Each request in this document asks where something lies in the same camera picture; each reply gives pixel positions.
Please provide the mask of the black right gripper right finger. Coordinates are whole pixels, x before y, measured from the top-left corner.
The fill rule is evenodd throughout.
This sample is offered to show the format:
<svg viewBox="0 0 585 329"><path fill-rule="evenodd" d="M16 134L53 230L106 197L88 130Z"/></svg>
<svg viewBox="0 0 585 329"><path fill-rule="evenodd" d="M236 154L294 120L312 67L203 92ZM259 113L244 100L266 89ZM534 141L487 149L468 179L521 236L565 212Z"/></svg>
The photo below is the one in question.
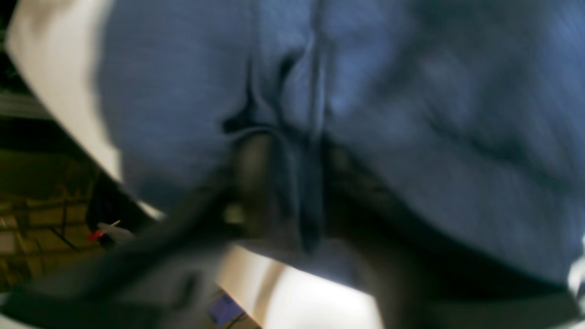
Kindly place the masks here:
<svg viewBox="0 0 585 329"><path fill-rule="evenodd" d="M325 142L328 192L368 264L387 328L569 329L583 323L584 167L513 145Z"/></svg>

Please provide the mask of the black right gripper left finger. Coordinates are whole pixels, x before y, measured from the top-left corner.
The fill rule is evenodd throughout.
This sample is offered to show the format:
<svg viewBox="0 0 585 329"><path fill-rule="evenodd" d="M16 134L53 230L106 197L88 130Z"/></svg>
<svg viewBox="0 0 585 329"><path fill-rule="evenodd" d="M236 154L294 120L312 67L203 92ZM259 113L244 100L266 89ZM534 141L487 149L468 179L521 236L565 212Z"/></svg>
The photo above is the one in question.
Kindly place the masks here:
<svg viewBox="0 0 585 329"><path fill-rule="evenodd" d="M195 329L231 229L221 210L232 196L260 209L265 222L274 138L254 133L236 142L230 165L192 190L167 219L99 258L10 293L3 329Z"/></svg>

